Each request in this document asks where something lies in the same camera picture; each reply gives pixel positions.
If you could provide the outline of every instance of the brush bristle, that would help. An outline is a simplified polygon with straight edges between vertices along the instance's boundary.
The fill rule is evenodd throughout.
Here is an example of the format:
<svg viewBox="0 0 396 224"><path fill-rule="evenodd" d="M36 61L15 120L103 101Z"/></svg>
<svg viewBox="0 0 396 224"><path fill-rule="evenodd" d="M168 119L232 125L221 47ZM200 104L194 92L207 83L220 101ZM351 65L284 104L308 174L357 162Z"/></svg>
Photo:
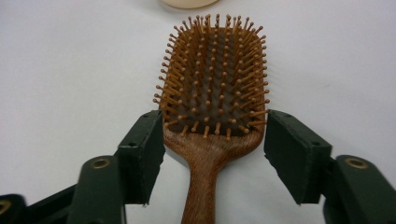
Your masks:
<svg viewBox="0 0 396 224"><path fill-rule="evenodd" d="M212 27L210 15L183 21L170 35L163 63L166 77L162 94L153 101L163 111L164 127L186 135L200 133L241 136L265 124L264 99L268 84L262 27L252 29L246 18L227 16L220 27L219 15Z"/></svg>

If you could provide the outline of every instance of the brush handle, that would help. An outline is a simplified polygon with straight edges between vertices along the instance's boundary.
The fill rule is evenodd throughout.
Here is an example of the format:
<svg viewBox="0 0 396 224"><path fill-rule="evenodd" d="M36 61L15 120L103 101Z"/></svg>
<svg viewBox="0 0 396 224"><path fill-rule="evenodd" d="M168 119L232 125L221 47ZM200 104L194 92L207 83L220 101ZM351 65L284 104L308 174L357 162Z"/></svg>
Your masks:
<svg viewBox="0 0 396 224"><path fill-rule="evenodd" d="M190 187L182 224L214 224L216 221L216 179L219 169L212 165L190 166Z"/></svg>

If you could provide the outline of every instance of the wooden hairbrush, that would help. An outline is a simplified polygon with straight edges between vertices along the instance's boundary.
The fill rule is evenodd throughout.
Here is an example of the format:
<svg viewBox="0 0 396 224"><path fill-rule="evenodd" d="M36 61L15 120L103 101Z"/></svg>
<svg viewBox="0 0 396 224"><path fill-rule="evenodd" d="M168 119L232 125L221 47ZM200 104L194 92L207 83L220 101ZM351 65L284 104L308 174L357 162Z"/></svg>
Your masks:
<svg viewBox="0 0 396 224"><path fill-rule="evenodd" d="M227 15L189 17L170 35L163 86L153 101L163 112L163 141L191 171L182 223L215 223L220 169L262 141L265 125L265 35Z"/></svg>

